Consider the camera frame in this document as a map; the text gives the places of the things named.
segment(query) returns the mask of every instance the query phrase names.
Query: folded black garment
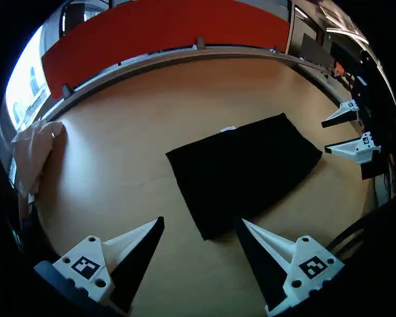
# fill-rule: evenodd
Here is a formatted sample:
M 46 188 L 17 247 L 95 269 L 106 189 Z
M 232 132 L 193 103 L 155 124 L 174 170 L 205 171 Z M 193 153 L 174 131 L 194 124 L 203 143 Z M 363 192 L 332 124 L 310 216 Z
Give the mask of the folded black garment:
M 321 155 L 284 113 L 166 153 L 204 240 L 276 203 Z

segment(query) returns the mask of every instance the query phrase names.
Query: white tag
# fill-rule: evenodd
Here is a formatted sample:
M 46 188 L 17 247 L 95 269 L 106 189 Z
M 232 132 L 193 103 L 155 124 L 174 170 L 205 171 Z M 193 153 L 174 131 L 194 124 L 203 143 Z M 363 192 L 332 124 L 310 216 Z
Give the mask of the white tag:
M 231 126 L 231 127 L 226 127 L 220 130 L 220 132 L 224 132 L 224 131 L 228 131 L 228 130 L 235 130 L 236 127 L 235 126 Z

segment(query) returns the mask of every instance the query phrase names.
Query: window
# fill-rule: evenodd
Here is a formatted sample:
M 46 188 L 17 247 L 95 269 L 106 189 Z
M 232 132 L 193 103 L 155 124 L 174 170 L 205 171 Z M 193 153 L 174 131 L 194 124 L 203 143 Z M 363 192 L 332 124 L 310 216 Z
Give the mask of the window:
M 6 104 L 16 131 L 25 130 L 50 95 L 40 58 L 42 26 L 32 36 L 16 63 L 6 88 Z
M 107 9 L 108 4 L 99 1 L 95 1 L 95 5 L 91 3 L 78 2 L 66 5 L 63 9 L 61 35 L 65 35 L 78 24 L 81 24 L 82 22 L 99 15 L 101 12 Z

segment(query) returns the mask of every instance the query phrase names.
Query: orange wall panel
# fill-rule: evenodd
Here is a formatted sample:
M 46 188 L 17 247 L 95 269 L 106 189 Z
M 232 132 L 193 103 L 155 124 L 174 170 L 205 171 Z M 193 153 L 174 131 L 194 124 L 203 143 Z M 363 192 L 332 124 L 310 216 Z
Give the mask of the orange wall panel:
M 242 44 L 285 51 L 289 23 L 234 0 L 137 0 L 78 25 L 42 57 L 54 98 L 99 71 L 141 54 L 192 45 Z

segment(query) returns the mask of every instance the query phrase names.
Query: screw hole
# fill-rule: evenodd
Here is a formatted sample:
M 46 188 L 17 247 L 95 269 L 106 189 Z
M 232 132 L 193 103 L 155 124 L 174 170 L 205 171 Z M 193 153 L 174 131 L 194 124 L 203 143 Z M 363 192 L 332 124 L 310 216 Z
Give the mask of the screw hole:
M 78 288 L 78 291 L 79 291 L 82 295 L 88 296 L 88 291 L 87 291 L 85 288 L 80 287 L 80 288 Z
M 292 287 L 294 287 L 294 288 L 298 288 L 301 285 L 302 285 L 302 282 L 298 279 L 292 282 Z
M 104 286 L 106 286 L 106 282 L 104 282 L 102 279 L 98 278 L 98 279 L 96 279 L 96 285 L 98 287 L 104 287 Z

